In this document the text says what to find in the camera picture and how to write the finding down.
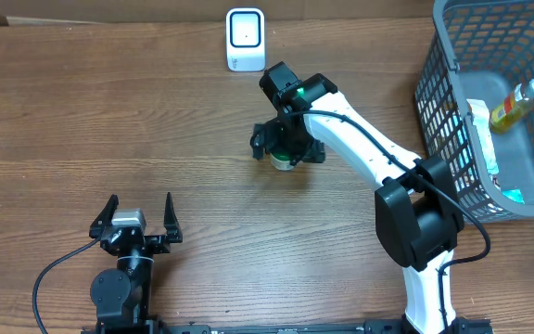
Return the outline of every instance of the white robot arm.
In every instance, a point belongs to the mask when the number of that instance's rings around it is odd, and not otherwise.
[[[397,165],[391,163],[387,156],[381,152],[373,142],[371,142],[354,124],[344,122],[341,118],[334,118],[331,115],[326,116],[322,114],[310,114],[308,110],[328,111],[345,117],[358,123],[366,132],[368,132],[384,149],[393,155],[400,163],[409,169],[416,168],[416,161],[419,156],[411,151],[399,147],[372,126],[365,120],[358,112],[356,112],[347,101],[345,96],[337,90],[337,87],[328,82],[325,77],[320,74],[308,79],[305,82],[299,81],[296,76],[287,68],[284,63],[280,63],[275,67],[267,70],[260,83],[261,88],[267,97],[272,99],[274,106],[278,108],[281,117],[272,120],[272,123],[258,124],[255,126],[255,134],[251,138],[250,145],[255,149],[254,156],[259,159],[262,156],[262,150],[271,153],[273,165],[281,170],[289,170],[293,168],[298,162],[305,161],[301,157],[311,156],[309,162],[324,161],[324,151],[322,150],[322,143],[332,148],[343,160],[345,160],[358,174],[364,179],[373,191],[383,187],[386,180],[398,180],[404,177],[405,171]],[[294,112],[303,111],[299,120],[290,120],[291,117],[286,115],[293,115]],[[307,153],[302,151],[306,145],[302,146],[302,140],[309,138],[312,141],[311,148]],[[300,149],[302,153],[294,154],[296,149]],[[314,151],[316,155],[322,154],[322,158],[314,158]],[[449,186],[454,186],[449,177]],[[417,218],[414,215],[411,217],[416,221],[415,224],[420,224],[419,228],[412,229],[412,233],[402,231],[404,235],[420,235],[429,233],[426,230],[426,219],[429,216],[438,218],[438,214],[429,209],[412,209],[411,202],[408,203],[409,211],[416,211],[420,214]],[[399,208],[389,207],[390,211],[400,210]],[[376,233],[381,240],[389,255],[403,266],[403,275],[405,279],[405,288],[407,290],[407,307],[405,309],[405,318],[411,324],[412,328],[423,334],[438,334],[443,332],[445,327],[442,319],[440,298],[439,298],[439,268],[450,261],[453,256],[453,247],[456,246],[456,233],[460,231],[457,228],[454,233],[454,243],[452,248],[442,249],[437,245],[430,246],[431,243],[437,242],[435,239],[429,242],[419,242],[426,244],[429,252],[426,253],[427,258],[425,263],[421,262],[417,265],[416,270],[411,264],[413,262],[401,261],[401,256],[391,254],[389,249],[394,249],[397,243],[405,242],[403,239],[395,241],[394,239],[388,241],[389,238],[395,238],[395,235],[388,237],[386,233],[386,222],[382,222],[379,226],[378,219],[378,205],[376,206]],[[403,247],[406,252],[411,251],[411,245]],[[451,306],[450,293],[450,276],[449,270],[446,268],[445,276],[442,278],[442,285],[444,291],[444,310],[448,324],[451,324],[455,319],[456,314]]]
[[[327,93],[312,102],[314,110],[331,111],[346,115],[368,131],[383,147],[409,168],[415,167],[414,161],[420,157],[399,147],[365,120],[354,110],[341,92]],[[364,179],[373,191],[382,186],[387,177],[396,179],[405,172],[380,152],[370,140],[354,126],[339,119],[323,115],[304,115],[304,123],[309,134],[332,148]],[[453,251],[444,251],[427,264],[421,272],[413,267],[403,268],[405,288],[407,289],[407,308],[405,316],[412,326],[423,334],[438,334],[444,330],[439,312],[438,269],[452,259]],[[444,303],[449,324],[456,317],[451,306],[450,275],[448,268],[443,279]]]

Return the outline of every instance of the white object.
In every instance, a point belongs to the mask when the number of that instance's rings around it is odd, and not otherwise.
[[[500,172],[500,169],[498,169],[498,161],[496,160],[493,141],[491,141],[490,110],[483,100],[468,98],[467,102],[469,102],[469,105],[471,106],[473,125],[477,128],[479,144],[481,144],[481,151],[483,152],[483,158],[486,161],[488,173],[495,175]]]
[[[341,92],[327,93],[312,102],[313,110],[335,112],[346,115],[361,125],[369,132],[385,149],[394,155],[408,168],[415,167],[413,162],[419,156],[410,152],[382,135],[354,110]],[[328,116],[307,114],[304,115],[304,123],[308,133],[331,147],[344,161],[355,169],[371,189],[377,190],[382,186],[382,181],[387,177],[397,178],[405,172],[389,164],[375,145],[368,140],[353,125]]]
[[[271,165],[278,171],[291,171],[294,169],[294,166],[289,164],[289,161],[280,161],[274,154],[270,154],[269,157]]]
[[[396,145],[367,122],[348,100],[337,92],[328,93],[312,102],[313,110],[330,111],[346,115],[369,132],[389,153],[408,168],[415,166],[419,156]],[[375,145],[353,125],[339,119],[306,114],[304,123],[309,134],[331,147],[343,160],[355,169],[365,180],[366,185],[377,190],[387,177],[397,178],[405,172],[394,164],[389,164]],[[452,258],[453,252],[442,252],[427,264],[427,268],[417,272],[412,267],[403,269],[407,289],[405,315],[412,326],[422,334],[438,334],[444,328],[439,311],[439,286],[437,269]],[[456,314],[451,305],[450,270],[443,277],[444,304],[449,324]]]
[[[232,71],[265,69],[265,17],[260,9],[230,9],[226,15],[226,58]]]
[[[454,251],[444,251],[432,261],[427,268],[418,272],[413,267],[403,268],[405,288],[407,289],[407,321],[422,334],[438,334],[444,330],[442,313],[440,312],[440,297],[438,286],[438,269],[441,265],[452,260]],[[451,304],[451,268],[444,270],[446,276],[442,278],[444,288],[444,306],[446,319],[450,325],[456,313]]]

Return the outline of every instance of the gray basket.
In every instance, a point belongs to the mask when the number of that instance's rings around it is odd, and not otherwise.
[[[428,156],[449,163],[459,200],[482,222],[534,216],[534,110],[506,135],[492,135],[502,190],[488,173],[467,98],[492,110],[534,78],[534,1],[437,0],[436,35],[415,90]]]

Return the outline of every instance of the wooden table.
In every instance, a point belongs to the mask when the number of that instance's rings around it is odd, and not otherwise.
[[[320,72],[398,144],[424,154],[412,95],[430,19],[269,22],[268,63]],[[221,23],[0,28],[0,333],[36,333],[39,272],[89,241],[111,193],[161,232],[174,196],[184,243],[159,256],[153,311],[170,324],[242,326],[396,318],[401,269],[378,243],[374,196],[329,151],[279,173],[251,158],[275,111],[260,73],[232,73]],[[534,332],[534,220],[490,224],[493,249],[452,269],[459,315]],[[471,227],[456,256],[482,249]],[[51,333],[95,322],[99,248],[45,277]]]

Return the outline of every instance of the bottle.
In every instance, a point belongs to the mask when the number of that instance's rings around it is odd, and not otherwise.
[[[534,106],[534,79],[519,83],[515,90],[489,115],[489,128],[494,134],[504,134]]]

